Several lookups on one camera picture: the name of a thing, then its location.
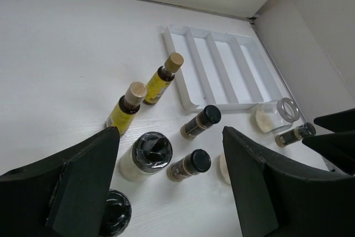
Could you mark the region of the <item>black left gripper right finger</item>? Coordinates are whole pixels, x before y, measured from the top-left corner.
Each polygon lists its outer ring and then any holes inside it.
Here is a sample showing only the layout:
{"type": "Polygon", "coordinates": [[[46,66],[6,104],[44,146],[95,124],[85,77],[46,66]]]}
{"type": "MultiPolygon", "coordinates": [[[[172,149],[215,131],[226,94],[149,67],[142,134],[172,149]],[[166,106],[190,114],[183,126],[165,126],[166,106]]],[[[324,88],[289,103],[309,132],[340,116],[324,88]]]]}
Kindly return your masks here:
{"type": "Polygon", "coordinates": [[[224,127],[243,236],[353,236],[354,177],[320,170],[224,127]]]}

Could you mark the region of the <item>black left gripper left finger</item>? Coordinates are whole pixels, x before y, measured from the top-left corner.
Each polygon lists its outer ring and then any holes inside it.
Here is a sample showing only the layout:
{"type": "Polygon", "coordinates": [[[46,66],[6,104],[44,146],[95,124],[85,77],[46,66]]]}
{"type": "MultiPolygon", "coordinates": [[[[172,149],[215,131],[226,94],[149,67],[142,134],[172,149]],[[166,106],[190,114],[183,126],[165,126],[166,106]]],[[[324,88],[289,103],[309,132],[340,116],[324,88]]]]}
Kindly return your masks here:
{"type": "Polygon", "coordinates": [[[98,236],[120,135],[108,127],[1,175],[1,236],[98,236]]]}

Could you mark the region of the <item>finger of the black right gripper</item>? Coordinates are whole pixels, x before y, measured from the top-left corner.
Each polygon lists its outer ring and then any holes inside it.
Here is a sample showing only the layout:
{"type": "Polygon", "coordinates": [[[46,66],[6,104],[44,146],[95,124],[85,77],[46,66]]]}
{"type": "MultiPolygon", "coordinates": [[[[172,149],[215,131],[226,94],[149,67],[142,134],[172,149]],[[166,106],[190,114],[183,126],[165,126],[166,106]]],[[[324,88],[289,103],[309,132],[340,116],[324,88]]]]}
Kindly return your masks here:
{"type": "Polygon", "coordinates": [[[313,122],[334,133],[354,133],[355,109],[317,117],[313,122]]]}
{"type": "Polygon", "coordinates": [[[302,143],[348,175],[354,175],[354,131],[307,137],[302,143]]]}

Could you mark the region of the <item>black cap spice jar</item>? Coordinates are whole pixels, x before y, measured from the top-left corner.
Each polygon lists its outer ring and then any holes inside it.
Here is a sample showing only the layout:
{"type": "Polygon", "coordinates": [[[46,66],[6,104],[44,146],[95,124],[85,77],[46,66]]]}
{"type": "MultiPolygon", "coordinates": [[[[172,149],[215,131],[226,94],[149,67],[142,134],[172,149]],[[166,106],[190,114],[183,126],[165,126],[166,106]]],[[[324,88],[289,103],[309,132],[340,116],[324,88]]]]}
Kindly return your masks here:
{"type": "Polygon", "coordinates": [[[192,120],[184,124],[181,129],[181,135],[186,139],[195,139],[198,135],[219,123],[221,112],[214,105],[207,105],[192,120]]]}
{"type": "Polygon", "coordinates": [[[279,147],[282,148],[314,135],[316,135],[315,127],[313,124],[306,122],[282,134],[276,135],[275,142],[279,147]]]}
{"type": "Polygon", "coordinates": [[[211,167],[211,158],[203,149],[196,149],[184,158],[172,163],[167,176],[172,181],[183,181],[194,175],[207,172],[211,167]]]}

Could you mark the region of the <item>black flip-lid shaker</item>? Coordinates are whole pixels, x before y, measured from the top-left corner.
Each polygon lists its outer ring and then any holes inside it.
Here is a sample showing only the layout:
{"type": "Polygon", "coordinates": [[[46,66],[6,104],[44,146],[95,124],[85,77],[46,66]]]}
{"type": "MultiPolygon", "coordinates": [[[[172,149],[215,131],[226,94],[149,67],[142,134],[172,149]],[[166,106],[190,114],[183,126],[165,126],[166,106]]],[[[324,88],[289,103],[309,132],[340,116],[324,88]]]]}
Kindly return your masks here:
{"type": "Polygon", "coordinates": [[[120,191],[110,189],[98,236],[119,236],[128,227],[132,215],[128,197],[120,191]]]}
{"type": "Polygon", "coordinates": [[[119,172],[130,182],[140,183],[169,165],[173,147],[159,132],[141,135],[119,159],[119,172]]]}

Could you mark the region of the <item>clear glass jar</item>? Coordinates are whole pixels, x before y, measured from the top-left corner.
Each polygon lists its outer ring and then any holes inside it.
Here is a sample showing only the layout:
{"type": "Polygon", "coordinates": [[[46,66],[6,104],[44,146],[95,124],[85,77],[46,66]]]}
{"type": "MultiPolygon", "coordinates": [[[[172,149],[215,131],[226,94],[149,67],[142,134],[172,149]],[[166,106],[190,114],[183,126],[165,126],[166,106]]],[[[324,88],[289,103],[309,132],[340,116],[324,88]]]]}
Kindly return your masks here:
{"type": "Polygon", "coordinates": [[[225,158],[224,153],[222,153],[219,157],[219,166],[220,166],[221,176],[223,177],[225,183],[228,185],[231,185],[230,176],[229,176],[228,167],[227,167],[226,158],[225,158]]]}
{"type": "Polygon", "coordinates": [[[290,98],[258,104],[255,111],[256,124],[266,134],[286,130],[299,119],[299,108],[290,98]]]}

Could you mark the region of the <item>yellow label bottle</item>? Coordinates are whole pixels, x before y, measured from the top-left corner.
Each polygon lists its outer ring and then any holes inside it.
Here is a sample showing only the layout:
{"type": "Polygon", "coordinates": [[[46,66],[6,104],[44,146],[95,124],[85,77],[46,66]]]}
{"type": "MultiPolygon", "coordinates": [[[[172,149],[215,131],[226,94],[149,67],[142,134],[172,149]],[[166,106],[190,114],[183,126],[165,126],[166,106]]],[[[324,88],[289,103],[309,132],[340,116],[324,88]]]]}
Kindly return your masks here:
{"type": "Polygon", "coordinates": [[[132,82],[106,120],[106,127],[117,127],[122,137],[129,129],[148,90],[142,82],[132,82]]]}
{"type": "Polygon", "coordinates": [[[146,84],[148,90],[144,103],[147,105],[155,105],[164,92],[167,90],[171,82],[175,78],[175,73],[181,68],[184,58],[179,53],[171,53],[164,65],[159,67],[151,79],[146,84]]]}

